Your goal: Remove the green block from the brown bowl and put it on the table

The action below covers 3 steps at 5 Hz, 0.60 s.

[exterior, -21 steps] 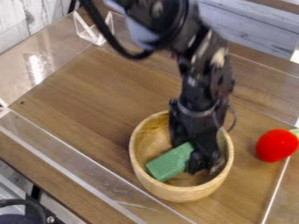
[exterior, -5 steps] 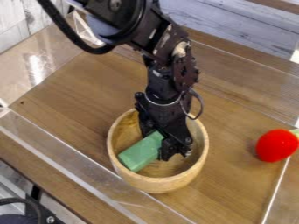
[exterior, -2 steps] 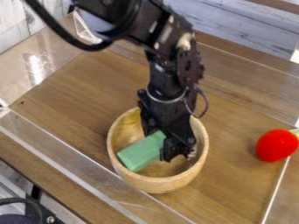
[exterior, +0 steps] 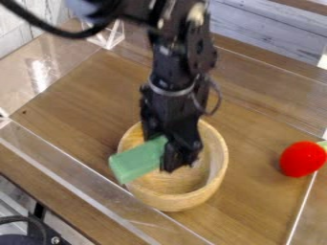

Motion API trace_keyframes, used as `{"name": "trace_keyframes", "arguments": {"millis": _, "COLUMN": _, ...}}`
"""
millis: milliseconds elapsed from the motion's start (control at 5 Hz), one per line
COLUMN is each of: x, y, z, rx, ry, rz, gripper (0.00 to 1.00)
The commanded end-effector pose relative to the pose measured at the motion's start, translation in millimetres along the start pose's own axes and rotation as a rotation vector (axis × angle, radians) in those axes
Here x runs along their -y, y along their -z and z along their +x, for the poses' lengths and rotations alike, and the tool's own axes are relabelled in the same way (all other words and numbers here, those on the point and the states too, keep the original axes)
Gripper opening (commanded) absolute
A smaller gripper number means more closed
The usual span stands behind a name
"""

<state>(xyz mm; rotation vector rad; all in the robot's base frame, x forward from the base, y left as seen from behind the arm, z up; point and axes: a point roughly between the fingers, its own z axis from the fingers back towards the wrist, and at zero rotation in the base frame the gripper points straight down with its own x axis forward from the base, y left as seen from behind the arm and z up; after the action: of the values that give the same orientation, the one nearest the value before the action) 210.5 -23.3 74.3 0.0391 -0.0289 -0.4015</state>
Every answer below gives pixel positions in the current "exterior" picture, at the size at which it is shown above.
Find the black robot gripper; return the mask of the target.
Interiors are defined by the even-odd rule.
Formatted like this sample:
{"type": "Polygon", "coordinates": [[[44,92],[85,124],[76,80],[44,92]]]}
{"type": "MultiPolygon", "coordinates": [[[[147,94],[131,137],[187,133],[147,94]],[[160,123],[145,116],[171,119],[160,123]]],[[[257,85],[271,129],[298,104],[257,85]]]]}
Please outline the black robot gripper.
{"type": "Polygon", "coordinates": [[[197,121],[208,100],[208,78],[196,78],[181,90],[165,90],[152,78],[140,87],[140,119],[145,141],[164,135],[160,170],[172,173],[192,166],[203,149],[197,121]]]}

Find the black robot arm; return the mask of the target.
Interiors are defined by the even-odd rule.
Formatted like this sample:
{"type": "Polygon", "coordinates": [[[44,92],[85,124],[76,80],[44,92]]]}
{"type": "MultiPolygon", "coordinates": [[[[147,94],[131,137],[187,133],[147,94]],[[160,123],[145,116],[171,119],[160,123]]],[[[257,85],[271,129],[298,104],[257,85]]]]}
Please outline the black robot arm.
{"type": "Polygon", "coordinates": [[[69,39],[100,33],[120,19],[147,30],[153,52],[148,81],[140,86],[140,119],[147,140],[164,135],[161,170],[193,163],[203,148],[197,131],[213,82],[217,50],[209,33],[207,0],[65,0],[68,8],[92,27],[69,32],[47,23],[16,0],[0,6],[43,31],[69,39]]]}

